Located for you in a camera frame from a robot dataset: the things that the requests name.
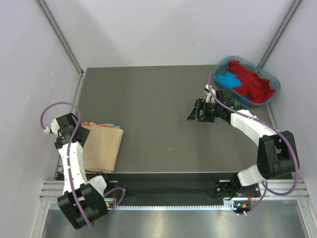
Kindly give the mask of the right aluminium corner post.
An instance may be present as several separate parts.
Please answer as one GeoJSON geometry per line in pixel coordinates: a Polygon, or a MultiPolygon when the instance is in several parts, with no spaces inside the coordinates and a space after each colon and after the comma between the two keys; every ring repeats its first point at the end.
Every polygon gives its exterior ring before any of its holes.
{"type": "Polygon", "coordinates": [[[259,68],[263,68],[265,66],[265,64],[267,63],[269,57],[273,53],[275,47],[277,46],[278,42],[282,38],[284,32],[286,31],[286,29],[287,29],[288,25],[290,24],[291,20],[293,19],[293,17],[295,16],[296,12],[300,8],[302,2],[303,2],[302,0],[293,0],[291,2],[291,5],[290,5],[289,9],[287,10],[287,12],[286,12],[285,16],[283,17],[281,23],[279,24],[279,27],[278,27],[276,33],[274,34],[270,44],[268,45],[264,55],[262,56],[262,58],[261,58],[261,60],[260,60],[260,62],[258,64],[259,68]]]}

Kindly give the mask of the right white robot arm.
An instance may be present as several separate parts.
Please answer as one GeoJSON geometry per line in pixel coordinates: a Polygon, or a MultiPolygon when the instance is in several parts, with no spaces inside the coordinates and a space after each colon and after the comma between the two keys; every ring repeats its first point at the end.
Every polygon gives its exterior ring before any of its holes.
{"type": "Polygon", "coordinates": [[[205,88],[205,99],[198,98],[188,120],[214,122],[226,121],[241,131],[258,147],[256,164],[233,175],[231,190],[237,196],[249,191],[249,186],[296,172],[299,160],[294,136],[289,131],[280,132],[259,120],[243,105],[235,104],[229,89],[205,88]]]}

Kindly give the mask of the blue t shirt in basket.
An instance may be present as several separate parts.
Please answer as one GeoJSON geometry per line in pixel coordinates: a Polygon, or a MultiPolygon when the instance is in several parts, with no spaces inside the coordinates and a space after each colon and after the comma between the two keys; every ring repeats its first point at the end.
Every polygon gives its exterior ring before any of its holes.
{"type": "Polygon", "coordinates": [[[241,81],[232,72],[226,72],[225,75],[219,75],[217,77],[220,84],[227,88],[235,88],[242,86],[241,81]]]}

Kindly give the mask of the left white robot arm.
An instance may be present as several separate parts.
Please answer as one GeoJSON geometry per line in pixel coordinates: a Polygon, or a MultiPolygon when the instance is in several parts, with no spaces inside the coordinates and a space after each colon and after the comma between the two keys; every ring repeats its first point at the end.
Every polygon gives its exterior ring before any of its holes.
{"type": "Polygon", "coordinates": [[[64,172],[64,188],[57,204],[75,229],[94,227],[94,221],[108,213],[104,197],[112,192],[112,184],[102,174],[87,179],[83,163],[84,144],[90,131],[78,118],[68,113],[52,122],[64,172]]]}

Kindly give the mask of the left aluminium corner post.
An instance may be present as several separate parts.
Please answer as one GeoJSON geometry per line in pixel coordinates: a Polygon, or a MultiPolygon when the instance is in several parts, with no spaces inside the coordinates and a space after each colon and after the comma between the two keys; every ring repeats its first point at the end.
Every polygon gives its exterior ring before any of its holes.
{"type": "Polygon", "coordinates": [[[70,45],[68,44],[62,30],[60,29],[57,21],[55,20],[52,12],[49,9],[45,0],[35,0],[38,4],[39,8],[41,9],[42,13],[44,14],[45,18],[47,19],[49,25],[51,26],[52,30],[54,31],[58,41],[61,43],[62,48],[64,49],[65,53],[69,57],[71,63],[75,67],[76,71],[81,75],[83,74],[84,70],[80,66],[78,60],[76,59],[70,45]]]}

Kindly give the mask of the beige t shirt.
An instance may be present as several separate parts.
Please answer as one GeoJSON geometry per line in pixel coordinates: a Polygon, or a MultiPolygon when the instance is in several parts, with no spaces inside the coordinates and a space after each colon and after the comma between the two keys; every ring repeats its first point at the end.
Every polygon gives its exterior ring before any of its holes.
{"type": "Polygon", "coordinates": [[[123,130],[93,122],[84,123],[82,127],[90,131],[83,146],[84,169],[94,172],[114,172],[123,130]]]}

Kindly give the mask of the red t shirt in basket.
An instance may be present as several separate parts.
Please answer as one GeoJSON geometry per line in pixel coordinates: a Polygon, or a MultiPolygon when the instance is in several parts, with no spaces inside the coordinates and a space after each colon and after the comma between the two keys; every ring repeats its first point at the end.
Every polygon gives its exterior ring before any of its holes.
{"type": "Polygon", "coordinates": [[[247,70],[237,60],[231,60],[227,69],[234,73],[242,83],[242,86],[233,88],[233,91],[251,102],[264,103],[276,92],[270,87],[268,79],[260,78],[255,72],[247,70]]]}

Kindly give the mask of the aluminium corner post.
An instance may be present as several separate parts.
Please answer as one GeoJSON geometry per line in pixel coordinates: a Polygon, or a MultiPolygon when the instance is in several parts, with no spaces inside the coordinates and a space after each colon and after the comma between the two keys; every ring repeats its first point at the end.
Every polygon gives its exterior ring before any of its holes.
{"type": "Polygon", "coordinates": [[[302,0],[293,0],[291,2],[291,5],[290,5],[289,9],[287,10],[287,12],[286,12],[285,16],[283,17],[281,23],[279,24],[279,27],[278,27],[276,33],[274,34],[270,44],[268,45],[264,55],[262,56],[262,58],[261,58],[261,60],[260,60],[260,62],[258,64],[259,68],[263,68],[265,66],[265,64],[267,63],[269,57],[273,53],[275,47],[277,46],[278,42],[282,38],[284,32],[286,31],[286,29],[287,29],[288,25],[290,24],[291,20],[293,19],[293,17],[295,16],[296,12],[300,8],[302,2],[303,2],[302,0]]]}
{"type": "Polygon", "coordinates": [[[45,0],[35,0],[38,4],[39,8],[41,9],[42,13],[44,14],[45,18],[47,19],[49,25],[51,26],[52,30],[54,31],[58,41],[61,43],[62,48],[64,49],[65,53],[69,57],[71,63],[75,67],[76,71],[81,75],[83,74],[84,70],[80,66],[78,60],[76,59],[70,45],[68,44],[62,30],[60,29],[57,21],[55,20],[52,12],[49,9],[45,0]]]}

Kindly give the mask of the aluminium frame rail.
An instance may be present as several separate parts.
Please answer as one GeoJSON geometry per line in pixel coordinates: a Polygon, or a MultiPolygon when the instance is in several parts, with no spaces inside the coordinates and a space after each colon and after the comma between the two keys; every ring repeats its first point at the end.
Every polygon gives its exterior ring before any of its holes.
{"type": "MultiPolygon", "coordinates": [[[[276,179],[267,182],[268,188],[276,193],[285,193],[292,185],[293,181],[291,179],[276,179]]],[[[40,199],[56,200],[62,195],[63,187],[64,181],[45,181],[40,192],[40,199]]],[[[300,179],[291,194],[286,196],[276,195],[268,190],[264,196],[264,200],[310,200],[310,196],[305,182],[300,179]]]]}

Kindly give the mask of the teal plastic basket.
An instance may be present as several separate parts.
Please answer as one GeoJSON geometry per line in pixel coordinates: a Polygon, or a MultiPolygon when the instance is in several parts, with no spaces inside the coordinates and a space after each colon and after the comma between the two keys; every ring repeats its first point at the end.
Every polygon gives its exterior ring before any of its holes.
{"type": "Polygon", "coordinates": [[[238,56],[218,63],[214,80],[218,87],[230,89],[237,100],[250,107],[266,106],[281,89],[276,77],[238,56]]]}

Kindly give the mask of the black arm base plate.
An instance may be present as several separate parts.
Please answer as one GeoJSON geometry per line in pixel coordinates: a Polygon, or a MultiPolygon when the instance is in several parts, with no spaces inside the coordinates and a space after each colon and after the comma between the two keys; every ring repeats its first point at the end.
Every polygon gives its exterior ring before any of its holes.
{"type": "Polygon", "coordinates": [[[111,173],[107,179],[126,195],[197,194],[210,198],[259,198],[259,185],[237,186],[232,172],[111,173]]]}

